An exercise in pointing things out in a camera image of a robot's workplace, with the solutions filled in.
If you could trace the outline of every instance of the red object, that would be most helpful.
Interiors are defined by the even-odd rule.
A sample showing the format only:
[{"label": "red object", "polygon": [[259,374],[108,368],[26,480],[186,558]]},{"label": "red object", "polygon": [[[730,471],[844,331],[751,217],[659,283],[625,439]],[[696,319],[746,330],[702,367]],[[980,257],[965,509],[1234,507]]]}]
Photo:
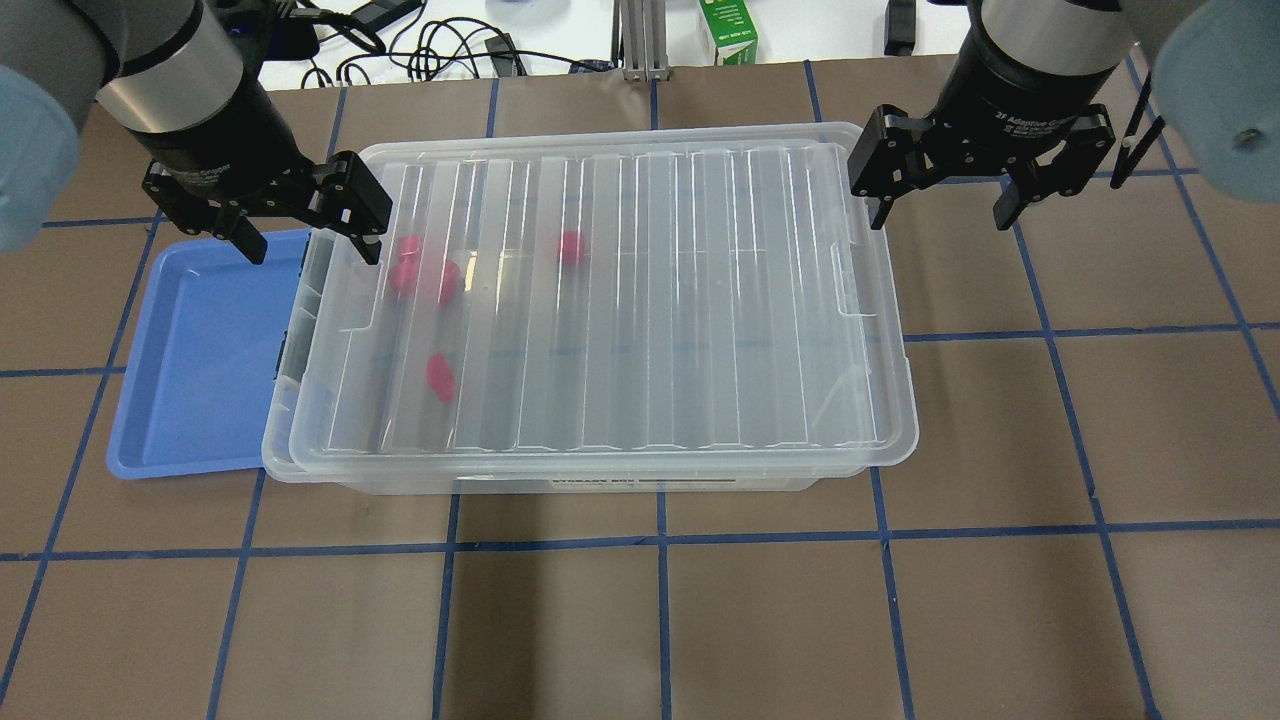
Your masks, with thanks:
[{"label": "red object", "polygon": [[561,233],[561,264],[577,265],[586,260],[586,238],[577,231]]},{"label": "red object", "polygon": [[444,273],[440,277],[440,307],[444,307],[453,300],[453,296],[458,292],[458,284],[462,283],[462,269],[453,260],[444,261]]},{"label": "red object", "polygon": [[422,236],[406,234],[396,243],[396,256],[401,260],[422,254]]},{"label": "red object", "polygon": [[449,361],[444,359],[444,355],[439,352],[426,361],[426,386],[431,388],[435,397],[440,398],[440,402],[445,405],[453,402],[453,396],[457,392],[453,388],[453,369],[449,368]]},{"label": "red object", "polygon": [[406,258],[387,274],[387,284],[397,297],[411,297],[417,290],[417,258]]}]

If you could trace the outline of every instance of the blue tape grid line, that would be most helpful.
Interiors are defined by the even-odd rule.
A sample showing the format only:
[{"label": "blue tape grid line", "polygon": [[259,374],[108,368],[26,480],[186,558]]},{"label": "blue tape grid line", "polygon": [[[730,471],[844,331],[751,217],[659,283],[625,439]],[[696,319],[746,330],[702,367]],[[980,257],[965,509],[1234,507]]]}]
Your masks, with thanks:
[{"label": "blue tape grid line", "polygon": [[[111,368],[115,365],[115,356],[120,351],[120,343],[124,340],[124,328],[129,323],[129,314],[133,310],[133,301],[138,296],[138,287],[142,284],[142,275],[147,266],[147,259],[151,256],[151,247],[155,245],[156,229],[160,227],[160,213],[159,210],[151,219],[151,227],[147,229],[147,241],[142,246],[142,254],[138,256],[137,268],[133,270],[133,283],[129,286],[129,295],[124,300],[124,307],[120,310],[120,320],[115,325],[115,337],[111,338],[111,348],[106,354],[106,363],[104,368]],[[81,432],[79,445],[76,447],[76,459],[72,461],[72,468],[67,473],[67,483],[63,486],[63,495],[58,501],[58,510],[54,512],[52,524],[49,528],[49,534],[45,538],[45,548],[41,552],[40,565],[36,568],[36,577],[31,583],[31,592],[27,593],[27,605],[23,607],[22,619],[18,621],[18,630],[14,633],[13,644],[9,648],[9,657],[5,660],[4,675],[0,675],[0,705],[4,705],[4,698],[9,692],[9,682],[13,680],[13,670],[18,664],[18,655],[22,652],[22,641],[27,637],[27,628],[31,626],[31,615],[36,609],[36,601],[40,598],[40,588],[45,582],[45,573],[49,570],[50,556],[54,552],[54,544],[58,542],[58,533],[61,530],[63,519],[67,516],[67,506],[70,503],[72,491],[76,489],[76,478],[79,474],[81,464],[84,461],[84,451],[88,448],[90,437],[93,433],[93,425],[97,420],[99,410],[102,407],[102,396],[106,393],[106,383],[110,379],[110,374],[102,373],[97,382],[97,391],[93,393],[93,402],[88,410],[88,418],[84,420],[84,429]]]},{"label": "blue tape grid line", "polygon": [[893,574],[892,533],[884,509],[884,488],[881,487],[879,468],[872,468],[872,495],[876,500],[876,532],[884,568],[884,596],[888,601],[888,623],[893,633],[893,660],[897,665],[897,684],[902,693],[902,715],[915,720],[915,701],[911,697],[911,674],[906,664],[906,639],[902,635],[902,612],[897,603],[897,577]]},{"label": "blue tape grid line", "polygon": [[453,561],[457,557],[458,510],[462,496],[454,493],[449,498],[448,542],[444,547],[444,573],[440,579],[440,620],[435,629],[435,669],[431,674],[431,720],[440,720],[440,707],[444,701],[444,665],[448,657],[449,609],[453,598]]},{"label": "blue tape grid line", "polygon": [[1023,268],[1027,272],[1027,282],[1030,284],[1032,297],[1036,301],[1036,314],[1039,315],[1041,327],[1044,331],[1044,342],[1048,346],[1050,361],[1053,365],[1053,375],[1057,379],[1059,395],[1062,397],[1062,409],[1066,411],[1068,425],[1071,430],[1071,441],[1075,445],[1075,455],[1080,464],[1080,473],[1084,475],[1084,488],[1089,496],[1089,506],[1093,510],[1093,521],[1102,544],[1102,555],[1106,560],[1107,574],[1111,578],[1111,589],[1116,598],[1116,607],[1120,612],[1120,624],[1124,628],[1125,642],[1129,646],[1129,656],[1133,661],[1134,673],[1138,676],[1138,689],[1142,693],[1142,702],[1148,717],[1160,719],[1156,708],[1156,700],[1151,692],[1151,682],[1147,678],[1147,665],[1142,657],[1142,648],[1138,646],[1138,634],[1133,626],[1133,618],[1129,614],[1129,601],[1125,597],[1124,582],[1120,579],[1120,569],[1116,564],[1115,551],[1111,547],[1111,536],[1107,530],[1106,516],[1102,512],[1102,503],[1098,501],[1097,487],[1093,482],[1093,469],[1089,466],[1089,456],[1084,448],[1084,434],[1080,432],[1080,423],[1075,414],[1075,404],[1071,400],[1071,389],[1066,382],[1066,372],[1062,368],[1062,357],[1057,350],[1057,338],[1050,323],[1048,310],[1044,306],[1044,296],[1041,293],[1039,281],[1036,277],[1036,268],[1032,264],[1030,251],[1027,247],[1027,238],[1023,234],[1021,223],[1014,223],[1014,240],[1018,242],[1018,252],[1023,259]]},{"label": "blue tape grid line", "polygon": [[232,597],[227,603],[227,620],[223,623],[223,638],[218,644],[218,665],[214,667],[214,682],[209,689],[209,710],[205,711],[206,720],[218,717],[218,701],[223,694],[223,674],[227,671],[227,655],[232,648],[232,632],[236,629],[236,615],[239,611],[241,591],[244,587],[244,569],[248,566],[250,548],[253,547],[253,528],[257,525],[257,509],[262,501],[262,484],[266,482],[266,470],[259,469],[253,480],[253,497],[248,503],[248,519],[244,520],[244,537],[241,539],[241,548],[236,562],[236,579],[232,580]]},{"label": "blue tape grid line", "polygon": [[0,378],[68,378],[78,375],[120,375],[124,368],[38,368],[33,370],[0,370]]},{"label": "blue tape grid line", "polygon": [[[1138,78],[1138,68],[1134,65],[1133,56],[1125,58],[1125,67],[1129,69],[1129,79],[1132,79],[1135,86],[1140,87],[1142,81]],[[1153,114],[1153,110],[1148,105],[1148,119],[1152,118]],[[1276,386],[1271,378],[1271,372],[1267,369],[1267,364],[1262,359],[1262,352],[1258,350],[1258,342],[1253,337],[1253,329],[1249,327],[1249,322],[1244,318],[1244,309],[1240,306],[1240,301],[1235,296],[1235,291],[1231,288],[1231,282],[1226,277],[1226,269],[1222,266],[1222,263],[1217,256],[1217,251],[1213,249],[1213,241],[1210,240],[1208,232],[1204,231],[1204,223],[1201,220],[1199,211],[1196,210],[1196,204],[1192,202],[1192,195],[1187,190],[1187,182],[1183,179],[1181,173],[1178,172],[1178,163],[1174,160],[1174,154],[1169,149],[1169,140],[1164,135],[1160,136],[1160,151],[1165,155],[1165,161],[1172,172],[1174,184],[1178,186],[1178,195],[1181,197],[1187,214],[1190,217],[1192,224],[1196,227],[1196,234],[1199,237],[1201,245],[1204,247],[1204,255],[1208,256],[1210,265],[1213,266],[1213,274],[1217,275],[1217,282],[1222,286],[1222,293],[1226,296],[1226,302],[1231,306],[1231,314],[1235,316],[1236,329],[1239,329],[1244,336],[1244,342],[1249,347],[1249,355],[1253,356],[1253,364],[1258,369],[1258,377],[1262,379],[1262,387],[1266,389],[1267,400],[1271,401],[1271,410],[1275,413],[1276,418],[1280,419],[1280,396],[1276,395]]]},{"label": "blue tape grid line", "polygon": [[671,720],[671,575],[667,571],[667,493],[657,493],[658,523],[658,664],[662,720]]},{"label": "blue tape grid line", "polygon": [[[489,110],[485,118],[485,137],[494,137],[498,123],[498,78],[489,86]],[[431,673],[431,720],[440,720],[444,703],[444,669],[449,647],[449,611],[453,607],[453,566],[458,553],[458,512],[462,496],[453,493],[449,498],[449,520],[445,530],[444,570],[440,577],[440,611],[435,628],[435,667]]]},{"label": "blue tape grid line", "polygon": [[[1280,518],[1240,518],[1228,520],[1156,520],[1144,523],[1107,523],[1111,534],[1140,533],[1194,533],[1224,530],[1280,530]],[[992,525],[969,528],[906,528],[888,530],[888,539],[970,539],[970,538],[1024,538],[1055,536],[1089,536],[1098,532],[1096,524],[1073,525]],[[278,546],[252,547],[250,557],[344,557],[355,555],[433,555],[470,552],[556,552],[562,550],[599,550],[611,547],[658,547],[660,544],[777,544],[809,542],[879,542],[883,534],[876,530],[822,530],[792,533],[709,533],[687,536],[614,536],[596,538],[570,538],[554,541],[485,541],[485,542],[420,542],[388,544],[335,544],[335,546]],[[91,560],[209,560],[237,559],[236,547],[196,547],[169,550],[76,550],[55,551],[50,562]],[[40,562],[42,552],[0,552],[0,562]]]},{"label": "blue tape grid line", "polygon": [[338,106],[333,111],[333,129],[329,131],[329,150],[326,156],[333,156],[338,149],[338,131],[342,129],[342,111],[347,109],[347,88],[338,91]]},{"label": "blue tape grid line", "polygon": [[[1137,77],[1137,68],[1132,59],[1126,60],[1128,70],[1130,73],[1134,83],[1140,83]],[[813,76],[812,63],[808,60],[804,63],[806,85],[809,90],[810,102],[813,105],[813,114],[815,122],[822,122],[822,110],[818,100],[818,90]],[[335,108],[335,117],[333,131],[329,138],[329,154],[332,155],[338,141],[338,133],[342,123],[342,114],[346,106],[347,88],[339,90],[338,102]],[[497,119],[497,105],[498,105],[498,81],[493,81],[493,87],[489,99],[489,113],[486,120],[486,136],[493,137],[494,124]],[[657,82],[650,83],[650,126],[657,129],[659,126],[658,114],[658,85]],[[228,603],[228,615],[224,625],[218,666],[215,669],[215,675],[212,680],[212,687],[210,692],[210,705],[207,717],[216,716],[218,698],[221,688],[221,679],[225,670],[227,652],[229,650],[229,643],[232,633],[234,629],[234,620],[238,609],[239,594],[243,585],[244,570],[250,557],[298,557],[298,556],[335,556],[335,555],[384,555],[384,553],[431,553],[442,552],[445,555],[445,570],[444,582],[442,587],[442,602],[440,602],[440,625],[438,629],[438,646],[436,646],[436,666],[435,666],[435,679],[434,679],[434,705],[433,705],[433,717],[439,717],[440,710],[440,694],[443,691],[443,676],[444,676],[444,657],[448,639],[448,614],[449,614],[449,600],[452,594],[452,565],[453,557],[457,552],[540,552],[540,551],[557,551],[557,550],[575,550],[575,548],[605,548],[605,547],[632,547],[632,546],[657,546],[659,551],[659,633],[660,633],[660,655],[662,655],[662,712],[664,720],[671,717],[671,638],[669,638],[669,606],[668,606],[668,577],[667,577],[667,547],[671,544],[724,544],[724,543],[777,543],[777,542],[870,542],[877,541],[882,543],[883,548],[883,565],[884,565],[884,579],[886,579],[886,593],[890,603],[890,618],[893,626],[893,642],[895,642],[895,656],[897,660],[899,679],[902,689],[902,703],[908,717],[914,717],[914,703],[911,701],[910,693],[910,678],[906,665],[905,655],[905,642],[902,641],[901,630],[901,618],[897,607],[897,591],[896,580],[893,577],[892,568],[892,553],[890,547],[890,541],[901,539],[942,539],[942,538],[995,538],[995,537],[1043,537],[1043,536],[1071,536],[1071,534],[1098,534],[1103,543],[1103,552],[1107,560],[1108,574],[1111,575],[1112,587],[1116,593],[1117,605],[1120,606],[1121,621],[1125,629],[1126,641],[1130,647],[1130,655],[1133,656],[1135,671],[1138,673],[1139,685],[1143,693],[1143,701],[1147,705],[1147,711],[1152,717],[1160,717],[1158,711],[1155,707],[1155,700],[1151,696],[1149,683],[1147,682],[1146,669],[1142,661],[1140,650],[1138,647],[1138,641],[1135,632],[1133,629],[1133,621],[1129,616],[1128,602],[1124,598],[1124,588],[1120,582],[1119,570],[1115,564],[1115,556],[1111,550],[1110,534],[1111,533],[1152,533],[1152,532],[1203,532],[1203,530],[1251,530],[1251,529],[1280,529],[1280,519],[1236,519],[1236,520],[1190,520],[1190,521],[1155,521],[1155,523],[1119,523],[1108,524],[1102,515],[1101,505],[1096,497],[1096,488],[1093,486],[1092,471],[1088,469],[1088,457],[1083,446],[1083,437],[1079,432],[1079,425],[1075,418],[1074,407],[1070,400],[1070,391],[1066,386],[1065,373],[1061,369],[1061,360],[1057,355],[1056,342],[1057,337],[1114,337],[1114,336],[1134,336],[1134,334],[1176,334],[1176,333],[1207,333],[1207,332],[1240,332],[1249,346],[1249,351],[1257,365],[1260,378],[1262,379],[1263,387],[1267,391],[1268,400],[1272,404],[1277,416],[1280,416],[1280,398],[1276,396],[1275,384],[1267,370],[1266,364],[1262,360],[1261,352],[1258,350],[1257,342],[1253,338],[1252,331],[1280,331],[1280,322],[1271,323],[1248,323],[1245,320],[1243,309],[1240,307],[1238,299],[1226,278],[1226,273],[1219,261],[1217,254],[1204,231],[1203,223],[1199,218],[1198,211],[1192,202],[1190,195],[1183,181],[1183,176],[1198,174],[1199,170],[1196,168],[1179,168],[1172,158],[1169,149],[1167,141],[1160,138],[1161,151],[1169,164],[1169,169],[1151,169],[1151,170],[1138,170],[1134,174],[1138,177],[1172,177],[1175,184],[1178,186],[1179,195],[1185,205],[1188,214],[1196,227],[1197,234],[1201,238],[1204,251],[1210,259],[1211,265],[1222,286],[1224,293],[1228,297],[1228,302],[1231,306],[1233,314],[1235,315],[1236,324],[1213,324],[1213,325],[1192,325],[1192,327],[1155,327],[1155,328],[1091,328],[1091,329],[1071,329],[1071,331],[1056,331],[1051,328],[1048,323],[1047,311],[1044,310],[1043,297],[1039,293],[1038,282],[1034,277],[1034,268],[1030,263],[1030,256],[1027,250],[1025,238],[1021,236],[1021,228],[1015,225],[1015,237],[1019,243],[1019,251],[1023,254],[1024,268],[1028,272],[1028,279],[1032,283],[1033,296],[1037,302],[1037,311],[1041,315],[1042,329],[1039,331],[1012,331],[1012,332],[989,332],[989,333],[931,333],[931,334],[909,334],[905,336],[908,342],[964,342],[974,340],[1025,340],[1025,338],[1043,338],[1050,345],[1051,359],[1053,360],[1055,375],[1057,377],[1060,391],[1064,398],[1064,407],[1069,416],[1069,424],[1073,432],[1073,439],[1076,442],[1076,451],[1082,462],[1082,470],[1085,477],[1085,486],[1089,492],[1091,505],[1094,509],[1096,523],[1093,525],[1033,525],[1033,527],[992,527],[992,528],[920,528],[920,529],[902,529],[892,530],[888,527],[888,520],[884,511],[883,489],[879,482],[879,473],[873,470],[872,487],[876,496],[877,505],[877,529],[876,530],[850,530],[850,532],[813,532],[813,533],[741,533],[741,534],[694,534],[694,536],[668,536],[667,534],[667,519],[666,519],[666,496],[658,495],[658,536],[636,536],[636,537],[607,537],[607,538],[582,538],[582,539],[564,539],[564,541],[530,541],[530,542],[472,542],[472,543],[460,543],[457,542],[457,516],[460,510],[460,498],[453,496],[449,509],[449,530],[448,541],[443,543],[404,543],[404,544],[372,544],[372,546],[337,546],[337,547],[268,547],[268,548],[253,548],[252,547],[252,533],[256,524],[257,511],[261,501],[262,486],[265,483],[265,474],[259,473],[257,480],[255,483],[253,497],[250,506],[248,518],[246,520],[244,538],[239,548],[175,548],[175,550],[159,550],[159,551],[137,551],[137,550],[116,550],[116,551],[54,551],[56,543],[58,533],[60,530],[61,521],[65,516],[67,507],[72,492],[74,489],[76,478],[78,475],[79,466],[83,461],[83,454],[87,448],[88,439],[92,434],[95,421],[99,411],[101,410],[101,400],[105,393],[105,386],[110,375],[116,375],[124,372],[123,366],[114,364],[115,356],[119,351],[120,342],[123,340],[124,328],[132,310],[132,305],[136,301],[137,292],[141,284],[142,274],[146,266],[146,261],[150,256],[151,247],[154,245],[155,233],[159,223],[163,218],[159,213],[150,218],[115,218],[115,219],[86,219],[86,220],[56,220],[45,223],[46,228],[68,228],[68,227],[95,227],[95,225],[122,225],[122,224],[147,224],[150,223],[150,229],[147,233],[147,242],[143,247],[142,256],[140,258],[138,266],[134,273],[133,284],[129,291],[129,296],[125,301],[125,307],[122,313],[120,323],[118,324],[115,338],[113,340],[111,350],[108,357],[108,363],[100,368],[51,368],[51,369],[20,369],[20,370],[0,370],[0,378],[20,378],[20,377],[76,377],[76,375],[97,375],[100,377],[99,389],[95,395],[93,404],[90,410],[90,416],[86,420],[84,429],[82,432],[81,443],[77,448],[76,460],[73,461],[72,469],[68,475],[67,484],[64,487],[63,496],[59,502],[58,511],[54,516],[52,527],[50,528],[49,536],[46,538],[45,548],[41,552],[31,553],[0,553],[0,562],[38,562],[36,571],[36,578],[32,582],[32,588],[28,594],[27,605],[23,611],[22,620],[19,621],[18,630],[14,637],[14,642],[5,664],[4,675],[0,676],[0,703],[4,702],[4,697],[8,692],[9,683],[13,676],[13,671],[20,653],[22,641],[29,626],[31,616],[35,609],[35,603],[40,594],[40,588],[44,582],[44,575],[47,571],[47,566],[54,561],[82,561],[82,560],[146,560],[146,559],[237,559],[237,573],[233,582],[232,597]],[[1097,177],[1106,177],[1107,173],[1098,173]],[[997,178],[951,178],[947,181],[950,183],[964,184],[974,182],[998,182]]]},{"label": "blue tape grid line", "polygon": [[[649,81],[649,129],[659,128],[658,81]],[[654,500],[654,523],[658,529],[658,665],[662,720],[671,720],[671,574],[667,571],[667,493]]]}]

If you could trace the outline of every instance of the table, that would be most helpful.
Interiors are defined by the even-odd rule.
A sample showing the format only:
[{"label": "table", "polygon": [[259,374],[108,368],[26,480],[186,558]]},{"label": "table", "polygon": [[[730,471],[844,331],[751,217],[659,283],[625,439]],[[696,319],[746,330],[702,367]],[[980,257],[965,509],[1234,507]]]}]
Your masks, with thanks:
[{"label": "table", "polygon": [[[948,65],[677,68],[655,106],[616,73],[274,99],[319,156],[861,122],[927,110]],[[143,278],[184,240],[137,190],[143,164],[95,109],[46,229],[0,258],[3,720],[1280,708],[1280,211],[1217,195],[1176,137],[1123,191],[1051,199],[1014,232],[992,228],[993,182],[902,200],[919,448],[774,495],[116,480]]]}]

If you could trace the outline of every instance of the blue tray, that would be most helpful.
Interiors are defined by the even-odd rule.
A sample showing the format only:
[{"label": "blue tray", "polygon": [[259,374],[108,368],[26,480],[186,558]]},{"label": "blue tray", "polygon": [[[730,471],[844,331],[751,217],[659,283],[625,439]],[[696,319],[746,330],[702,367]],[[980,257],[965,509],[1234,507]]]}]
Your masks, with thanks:
[{"label": "blue tray", "polygon": [[257,468],[310,231],[268,233],[262,265],[216,240],[151,269],[106,465],[132,480]]}]

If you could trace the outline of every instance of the transparent lid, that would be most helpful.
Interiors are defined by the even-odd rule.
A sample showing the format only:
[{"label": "transparent lid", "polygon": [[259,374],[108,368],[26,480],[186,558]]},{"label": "transparent lid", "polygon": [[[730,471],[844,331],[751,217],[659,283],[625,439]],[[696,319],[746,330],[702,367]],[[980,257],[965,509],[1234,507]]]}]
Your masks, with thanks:
[{"label": "transparent lid", "polygon": [[397,200],[383,261],[314,234],[266,455],[424,482],[904,459],[915,409],[884,234],[847,191],[858,133],[367,149]]}]

